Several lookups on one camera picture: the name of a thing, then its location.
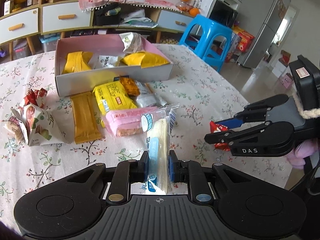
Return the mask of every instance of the white drawer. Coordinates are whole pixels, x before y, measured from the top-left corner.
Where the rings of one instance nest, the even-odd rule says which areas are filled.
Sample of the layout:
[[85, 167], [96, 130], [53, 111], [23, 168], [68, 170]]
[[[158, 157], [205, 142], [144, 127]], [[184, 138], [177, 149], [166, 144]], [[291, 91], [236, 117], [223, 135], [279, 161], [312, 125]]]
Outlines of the white drawer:
[[42, 15], [42, 33], [90, 26], [91, 11], [82, 12], [78, 2], [44, 6]]
[[39, 8], [24, 11], [0, 21], [0, 44], [38, 32]]
[[185, 16], [181, 13], [161, 10], [158, 27], [184, 32], [192, 20], [192, 17]]

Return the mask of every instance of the orange drawer handle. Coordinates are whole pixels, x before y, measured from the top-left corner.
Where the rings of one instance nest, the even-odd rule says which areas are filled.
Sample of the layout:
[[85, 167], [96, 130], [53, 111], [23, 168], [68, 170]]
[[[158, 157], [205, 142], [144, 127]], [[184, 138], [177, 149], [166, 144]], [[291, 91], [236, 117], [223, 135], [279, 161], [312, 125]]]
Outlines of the orange drawer handle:
[[9, 28], [9, 32], [12, 32], [12, 31], [15, 31], [15, 30], [18, 30], [18, 29], [21, 29], [24, 27], [24, 23], [20, 23], [18, 25], [15, 25], [15, 26], [12, 26]]
[[177, 25], [180, 25], [180, 26], [187, 26], [185, 23], [178, 22], [178, 21], [176, 21], [176, 24], [177, 24]]
[[68, 20], [68, 19], [74, 19], [76, 17], [75, 14], [68, 14], [68, 15], [59, 15], [59, 20]]

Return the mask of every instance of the table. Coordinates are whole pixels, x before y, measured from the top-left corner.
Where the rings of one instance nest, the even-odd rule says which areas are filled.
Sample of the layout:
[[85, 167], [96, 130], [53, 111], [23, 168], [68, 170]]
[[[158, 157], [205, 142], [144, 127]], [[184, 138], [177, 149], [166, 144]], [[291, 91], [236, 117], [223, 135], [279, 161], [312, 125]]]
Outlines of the table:
[[[178, 45], [156, 44], [174, 62], [171, 79], [150, 83], [151, 88], [169, 103], [180, 103], [178, 125], [172, 130], [170, 148], [179, 159], [190, 159], [210, 167], [222, 162], [284, 187], [291, 166], [282, 158], [233, 157], [204, 142], [211, 120], [222, 120], [242, 111], [247, 101], [213, 68], [189, 49]], [[55, 52], [15, 60], [0, 65], [0, 115], [7, 120], [28, 89], [48, 90], [46, 109], [50, 110], [61, 132], [69, 141], [74, 137], [72, 105], [59, 98], [54, 81]], [[95, 112], [97, 123], [100, 115]], [[18, 231], [13, 208], [24, 194], [72, 174], [96, 162], [113, 167], [120, 161], [139, 159], [145, 149], [143, 135], [114, 139], [108, 134], [101, 140], [82, 145], [56, 144], [28, 147], [0, 127], [0, 219]], [[144, 193], [143, 184], [134, 184], [132, 192]], [[174, 193], [186, 193], [185, 184], [176, 184]]]

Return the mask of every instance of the refrigerator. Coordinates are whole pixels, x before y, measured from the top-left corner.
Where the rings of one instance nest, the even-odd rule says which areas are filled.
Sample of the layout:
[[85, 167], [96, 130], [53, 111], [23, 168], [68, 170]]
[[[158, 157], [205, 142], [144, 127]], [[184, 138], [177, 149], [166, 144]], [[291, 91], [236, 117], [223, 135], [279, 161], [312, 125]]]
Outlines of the refrigerator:
[[248, 52], [242, 53], [237, 62], [256, 68], [270, 47], [291, 0], [242, 0], [237, 20], [239, 27], [255, 39]]

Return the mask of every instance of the yellow snack packet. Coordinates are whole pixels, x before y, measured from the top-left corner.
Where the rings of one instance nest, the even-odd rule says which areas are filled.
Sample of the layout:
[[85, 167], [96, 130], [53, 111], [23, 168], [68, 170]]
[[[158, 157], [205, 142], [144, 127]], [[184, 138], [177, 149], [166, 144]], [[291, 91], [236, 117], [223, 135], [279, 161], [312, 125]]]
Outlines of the yellow snack packet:
[[156, 67], [170, 63], [164, 57], [147, 51], [130, 54], [124, 57], [122, 61], [128, 66], [139, 65], [141, 68]]
[[62, 74], [91, 70], [88, 62], [92, 56], [92, 52], [77, 51], [69, 53], [67, 56], [67, 63], [64, 66]]
[[75, 143], [84, 143], [102, 138], [93, 113], [92, 94], [85, 92], [70, 97], [75, 121]]
[[136, 82], [132, 78], [120, 77], [120, 82], [124, 86], [124, 89], [129, 96], [136, 97], [140, 95], [139, 88], [137, 87]]
[[120, 81], [114, 81], [94, 88], [97, 103], [102, 115], [110, 110], [137, 108], [129, 98]]

